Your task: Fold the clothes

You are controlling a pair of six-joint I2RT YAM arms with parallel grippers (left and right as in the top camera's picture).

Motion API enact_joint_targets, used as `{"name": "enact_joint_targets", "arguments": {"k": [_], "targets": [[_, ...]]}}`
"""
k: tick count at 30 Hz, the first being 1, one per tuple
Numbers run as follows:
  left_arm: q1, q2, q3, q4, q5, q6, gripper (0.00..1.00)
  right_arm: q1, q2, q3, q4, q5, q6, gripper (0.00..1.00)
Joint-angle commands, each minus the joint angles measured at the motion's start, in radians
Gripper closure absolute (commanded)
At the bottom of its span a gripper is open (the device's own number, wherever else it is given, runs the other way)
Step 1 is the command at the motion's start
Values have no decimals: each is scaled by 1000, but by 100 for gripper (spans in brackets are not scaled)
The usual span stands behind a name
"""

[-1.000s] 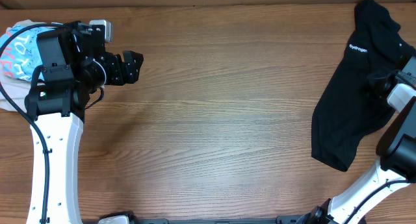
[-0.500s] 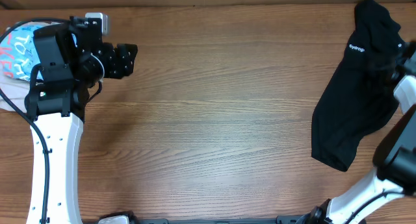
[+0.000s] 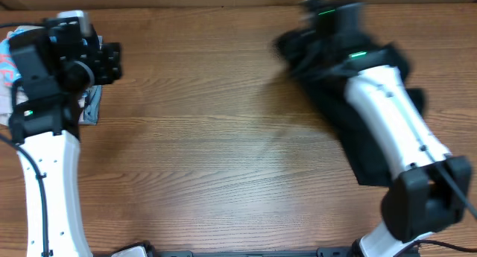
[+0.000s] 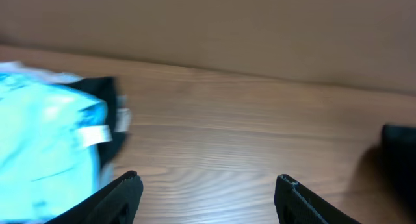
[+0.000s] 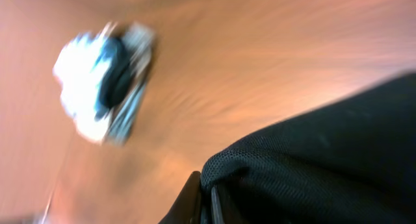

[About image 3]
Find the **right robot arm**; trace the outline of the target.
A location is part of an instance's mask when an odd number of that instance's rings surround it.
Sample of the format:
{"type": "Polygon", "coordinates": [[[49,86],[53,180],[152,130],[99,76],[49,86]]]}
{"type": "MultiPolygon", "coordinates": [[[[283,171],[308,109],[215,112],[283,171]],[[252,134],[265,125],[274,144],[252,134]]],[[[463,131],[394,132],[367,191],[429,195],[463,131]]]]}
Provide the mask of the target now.
{"type": "Polygon", "coordinates": [[[420,113],[423,93],[407,89],[405,58],[361,29],[356,0],[305,0],[307,25],[280,50],[336,132],[362,185],[387,188],[381,222],[350,256],[415,256],[430,236],[476,209],[472,165],[454,156],[420,113]]]}

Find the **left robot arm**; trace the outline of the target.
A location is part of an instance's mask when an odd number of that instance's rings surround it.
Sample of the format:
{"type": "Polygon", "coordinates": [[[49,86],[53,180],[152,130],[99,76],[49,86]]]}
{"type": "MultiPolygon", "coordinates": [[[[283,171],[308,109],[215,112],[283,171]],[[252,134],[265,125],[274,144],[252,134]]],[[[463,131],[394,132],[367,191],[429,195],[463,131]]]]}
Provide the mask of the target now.
{"type": "Polygon", "coordinates": [[[78,191],[79,100],[122,76],[121,46],[102,43],[82,10],[58,13],[8,41],[20,75],[8,122],[22,165],[28,256],[91,256],[78,191]]]}

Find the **black polo shirt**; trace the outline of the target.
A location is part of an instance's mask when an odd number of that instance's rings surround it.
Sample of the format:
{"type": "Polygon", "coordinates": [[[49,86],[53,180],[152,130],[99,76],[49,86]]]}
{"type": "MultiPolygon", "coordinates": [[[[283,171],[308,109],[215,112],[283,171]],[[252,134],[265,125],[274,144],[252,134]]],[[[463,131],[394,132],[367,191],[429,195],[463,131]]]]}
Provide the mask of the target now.
{"type": "MultiPolygon", "coordinates": [[[[303,58],[302,49],[311,41],[302,36],[304,31],[289,31],[274,41],[278,54],[287,60],[290,68],[297,67],[299,58],[303,58]]],[[[396,63],[404,82],[410,72],[410,65],[392,44],[385,45],[391,50],[392,63],[396,63]]],[[[347,161],[355,174],[359,185],[390,187],[393,185],[387,160],[374,139],[369,128],[359,114],[344,100],[343,93],[328,89],[320,82],[297,78],[298,84],[313,106],[331,125],[345,152],[347,161]]],[[[420,88],[406,89],[411,103],[420,115],[425,106],[425,94],[420,88]]]]}

